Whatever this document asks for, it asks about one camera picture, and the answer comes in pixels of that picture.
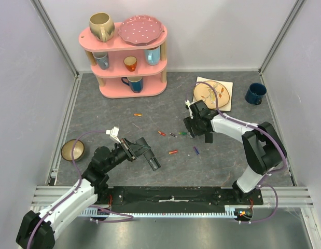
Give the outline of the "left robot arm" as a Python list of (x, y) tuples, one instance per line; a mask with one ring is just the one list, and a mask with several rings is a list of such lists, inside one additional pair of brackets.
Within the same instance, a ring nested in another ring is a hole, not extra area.
[(56, 202), (35, 213), (28, 211), (21, 222), (16, 243), (21, 248), (53, 248), (62, 231), (87, 207), (102, 204), (108, 198), (108, 172), (125, 160), (134, 161), (154, 154), (141, 137), (132, 143), (121, 139), (110, 150), (98, 147), (81, 178)]

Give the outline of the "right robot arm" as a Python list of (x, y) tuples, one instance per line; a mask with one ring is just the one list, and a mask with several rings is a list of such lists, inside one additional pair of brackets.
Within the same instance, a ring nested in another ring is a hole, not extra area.
[(244, 204), (263, 179), (285, 164), (287, 152), (274, 127), (269, 122), (251, 124), (209, 109), (203, 101), (185, 101), (189, 117), (184, 124), (192, 137), (204, 136), (205, 143), (213, 142), (213, 133), (221, 133), (243, 144), (247, 169), (232, 185), (232, 198)]

